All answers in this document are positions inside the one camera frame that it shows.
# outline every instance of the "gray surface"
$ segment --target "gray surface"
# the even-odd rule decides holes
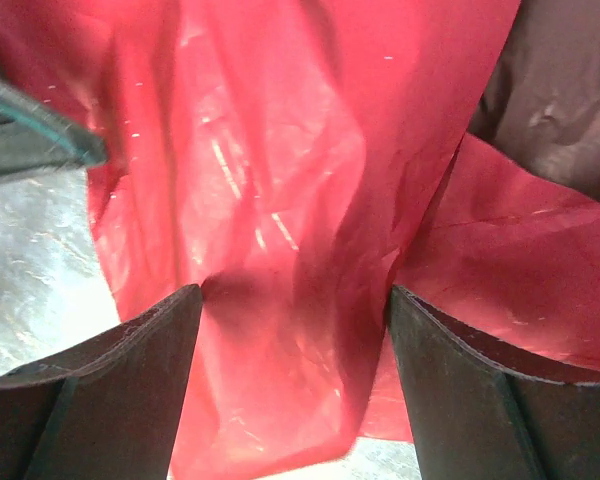
[[[117,322],[87,227],[84,172],[0,185],[0,374]],[[316,478],[420,475],[412,445],[361,439],[343,460],[269,480]]]

